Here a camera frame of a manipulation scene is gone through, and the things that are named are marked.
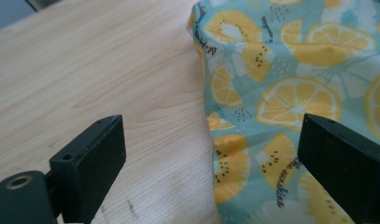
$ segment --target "kiwi slice print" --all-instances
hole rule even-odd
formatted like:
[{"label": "kiwi slice print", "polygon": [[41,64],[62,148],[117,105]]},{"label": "kiwi slice print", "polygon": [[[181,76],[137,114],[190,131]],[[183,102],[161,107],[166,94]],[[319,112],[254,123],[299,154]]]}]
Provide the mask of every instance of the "kiwi slice print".
[{"label": "kiwi slice print", "polygon": [[316,224],[354,223],[310,173],[299,180],[299,196],[308,207],[307,214],[317,219]]},{"label": "kiwi slice print", "polygon": [[242,60],[247,75],[254,81],[262,82],[268,74],[275,54],[262,43],[249,43],[243,48]]},{"label": "kiwi slice print", "polygon": [[261,42],[260,28],[245,13],[234,9],[213,15],[204,27],[207,35],[226,42]]},{"label": "kiwi slice print", "polygon": [[214,139],[215,201],[224,203],[245,187],[249,169],[247,141],[242,135],[223,135]]},{"label": "kiwi slice print", "polygon": [[294,144],[283,133],[279,133],[256,156],[256,161],[266,182],[272,189],[285,186],[291,179],[295,167],[289,166],[295,159]]}]

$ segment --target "teal fabric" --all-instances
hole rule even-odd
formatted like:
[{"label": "teal fabric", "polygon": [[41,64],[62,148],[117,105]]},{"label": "teal fabric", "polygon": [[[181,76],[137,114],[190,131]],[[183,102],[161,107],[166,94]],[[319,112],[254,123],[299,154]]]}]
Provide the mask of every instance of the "teal fabric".
[{"label": "teal fabric", "polygon": [[220,222],[352,222],[296,152],[304,113],[380,145],[380,1],[204,0],[189,29]]}]

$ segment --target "black plastic part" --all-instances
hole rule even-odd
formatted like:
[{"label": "black plastic part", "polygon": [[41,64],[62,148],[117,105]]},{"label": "black plastic part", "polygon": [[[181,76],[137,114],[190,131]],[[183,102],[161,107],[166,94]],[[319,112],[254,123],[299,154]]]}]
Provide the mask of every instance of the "black plastic part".
[{"label": "black plastic part", "polygon": [[63,190],[64,222],[91,223],[125,163],[122,116],[93,123],[50,160],[53,181]]},{"label": "black plastic part", "polygon": [[298,157],[356,223],[380,223],[380,146],[344,125],[305,115]]},{"label": "black plastic part", "polygon": [[52,224],[55,221],[41,172],[23,172],[0,182],[1,224]]}]

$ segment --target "wooden table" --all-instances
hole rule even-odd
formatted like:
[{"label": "wooden table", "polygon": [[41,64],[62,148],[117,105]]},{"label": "wooden table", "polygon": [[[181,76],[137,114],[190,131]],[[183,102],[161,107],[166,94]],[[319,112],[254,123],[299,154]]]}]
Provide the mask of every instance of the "wooden table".
[{"label": "wooden table", "polygon": [[0,181],[49,170],[94,121],[127,162],[93,223],[216,223],[191,1],[64,0],[0,31]]}]

